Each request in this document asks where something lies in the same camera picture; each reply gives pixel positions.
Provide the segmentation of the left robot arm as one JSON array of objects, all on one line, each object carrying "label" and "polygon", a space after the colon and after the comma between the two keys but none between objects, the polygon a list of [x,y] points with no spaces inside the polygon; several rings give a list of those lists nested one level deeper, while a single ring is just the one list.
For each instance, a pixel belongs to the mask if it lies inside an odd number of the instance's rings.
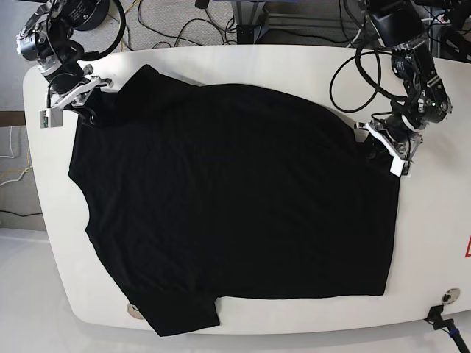
[{"label": "left robot arm", "polygon": [[[370,105],[377,95],[390,101],[391,109],[372,114],[372,120],[360,125],[380,141],[394,160],[403,165],[411,163],[422,143],[420,132],[428,124],[443,121],[452,111],[452,104],[443,81],[436,71],[433,56],[422,41],[424,24],[410,1],[365,1],[364,21],[353,15],[347,1],[341,7],[358,27],[363,39],[356,47],[351,61],[361,78],[373,89],[369,99],[357,111]],[[391,59],[394,75],[403,82],[405,95],[388,92],[381,78],[373,79],[362,66],[361,59],[381,55]]]}]

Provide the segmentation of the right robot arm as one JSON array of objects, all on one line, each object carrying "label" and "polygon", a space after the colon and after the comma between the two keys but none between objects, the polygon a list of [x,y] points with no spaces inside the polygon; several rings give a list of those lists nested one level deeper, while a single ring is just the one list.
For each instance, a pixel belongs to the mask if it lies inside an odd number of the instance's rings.
[{"label": "right robot arm", "polygon": [[107,16],[109,1],[42,1],[18,33],[18,54],[36,62],[48,83],[45,108],[39,113],[41,128],[62,126],[66,110],[88,126],[104,125],[99,117],[109,108],[102,88],[112,88],[113,80],[95,75],[91,63],[113,53],[127,28],[121,2],[113,3],[119,14],[118,33],[104,51],[86,51],[72,36],[76,30],[99,26]]}]

